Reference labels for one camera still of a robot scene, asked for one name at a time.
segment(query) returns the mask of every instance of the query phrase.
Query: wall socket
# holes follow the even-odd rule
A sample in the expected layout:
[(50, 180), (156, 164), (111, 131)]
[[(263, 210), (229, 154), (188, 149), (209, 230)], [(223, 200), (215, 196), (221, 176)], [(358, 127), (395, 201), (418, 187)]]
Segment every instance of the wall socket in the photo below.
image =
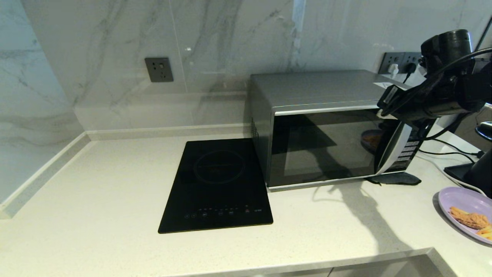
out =
[(379, 66), (378, 74), (390, 74), (388, 68), (391, 64), (398, 65), (398, 74), (408, 73), (408, 65), (419, 64), (419, 58), (421, 57), (420, 52), (387, 52), (384, 53), (383, 61)]
[(145, 58), (151, 82), (172, 82), (173, 73), (168, 58)]

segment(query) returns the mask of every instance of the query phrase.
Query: white countertop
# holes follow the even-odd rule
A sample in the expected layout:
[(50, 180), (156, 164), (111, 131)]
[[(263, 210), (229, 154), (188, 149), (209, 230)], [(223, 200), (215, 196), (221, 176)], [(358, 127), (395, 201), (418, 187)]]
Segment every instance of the white countertop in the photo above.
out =
[[(271, 192), (272, 225), (158, 234), (185, 142), (242, 136), (90, 142), (15, 217), (0, 221), (0, 276), (244, 276), (433, 248), (445, 261), (437, 266), (447, 263), (458, 276), (492, 272), (492, 248), (450, 227), (434, 207), (433, 196), (454, 184), (419, 158), (408, 169), (422, 180), (417, 186), (356, 180)], [(450, 134), (443, 138), (476, 150)], [(451, 150), (435, 141), (422, 149)]]

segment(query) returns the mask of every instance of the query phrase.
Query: microwave handle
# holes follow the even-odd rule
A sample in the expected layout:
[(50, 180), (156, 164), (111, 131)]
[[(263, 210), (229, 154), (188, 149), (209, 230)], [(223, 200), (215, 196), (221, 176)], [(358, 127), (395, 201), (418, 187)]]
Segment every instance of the microwave handle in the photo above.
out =
[(386, 170), (388, 170), (388, 168), (396, 162), (403, 151), (403, 148), (405, 148), (411, 132), (412, 127), (400, 122), (388, 143), (388, 147), (384, 151), (381, 162), (379, 163), (379, 170), (376, 172), (376, 175), (385, 173)]

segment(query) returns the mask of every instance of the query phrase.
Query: microwave control panel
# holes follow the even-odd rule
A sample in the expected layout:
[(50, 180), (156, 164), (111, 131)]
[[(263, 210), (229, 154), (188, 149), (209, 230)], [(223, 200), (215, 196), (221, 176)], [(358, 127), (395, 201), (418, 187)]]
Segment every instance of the microwave control panel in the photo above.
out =
[(418, 137), (417, 131), (412, 130), (405, 148), (403, 148), (397, 160), (386, 170), (386, 172), (390, 173), (406, 170), (423, 142), (424, 141)]

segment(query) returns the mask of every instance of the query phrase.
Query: plate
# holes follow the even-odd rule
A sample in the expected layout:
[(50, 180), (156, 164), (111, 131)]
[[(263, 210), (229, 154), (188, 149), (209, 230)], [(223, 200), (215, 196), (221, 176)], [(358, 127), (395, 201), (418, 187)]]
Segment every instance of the plate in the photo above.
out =
[(444, 212), (449, 221), (451, 221), (451, 223), (456, 225), (456, 227), (465, 232), (467, 235), (470, 235), (481, 242), (492, 245), (492, 241), (476, 234), (478, 230), (459, 223), (449, 214), (449, 209), (451, 206), (455, 206), (466, 212), (477, 212), (484, 214), (489, 222), (492, 222), (492, 199), (466, 188), (447, 187), (439, 192), (438, 200), (441, 210)]

